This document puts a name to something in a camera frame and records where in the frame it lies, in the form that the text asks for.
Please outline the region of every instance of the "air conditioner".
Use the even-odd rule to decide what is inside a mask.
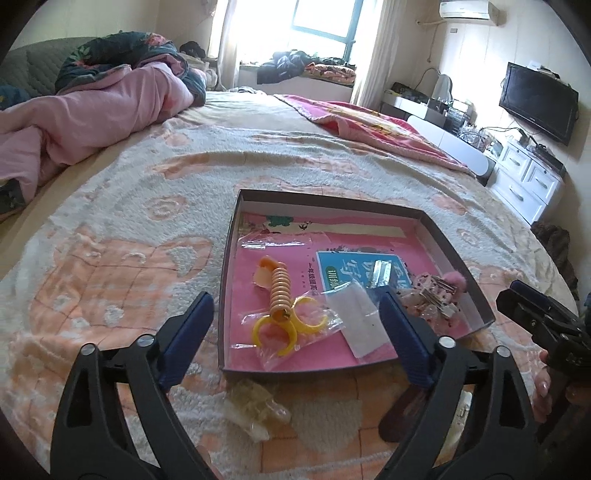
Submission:
[[[441,2],[439,14],[451,23],[499,24],[499,9],[486,0]]]

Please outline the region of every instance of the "white paper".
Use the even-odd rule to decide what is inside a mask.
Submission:
[[[349,282],[326,294],[328,306],[343,320],[341,330],[355,358],[362,358],[390,341],[379,312],[365,288]]]

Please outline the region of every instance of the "blue gripper pad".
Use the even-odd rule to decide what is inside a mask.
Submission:
[[[421,388],[431,388],[434,384],[431,355],[410,324],[404,307],[391,293],[382,296],[379,317],[402,362],[408,381]]]
[[[158,359],[158,383],[164,391],[182,382],[212,324],[213,309],[212,296],[202,292],[185,313],[170,317],[156,335],[164,349]]]
[[[539,309],[547,310],[550,307],[550,301],[546,295],[530,287],[527,283],[523,283],[521,280],[512,281],[509,289],[518,293]]]

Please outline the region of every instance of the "orange toy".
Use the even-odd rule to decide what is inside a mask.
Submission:
[[[269,314],[276,322],[287,322],[293,313],[291,307],[291,279],[283,262],[265,256],[259,266],[271,271],[271,306]]]

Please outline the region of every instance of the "blue book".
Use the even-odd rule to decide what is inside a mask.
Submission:
[[[377,260],[392,265],[392,277],[398,277],[397,288],[410,288],[412,282],[403,261],[398,255],[365,252],[316,252],[324,290],[334,290],[339,285],[357,280],[368,287]]]

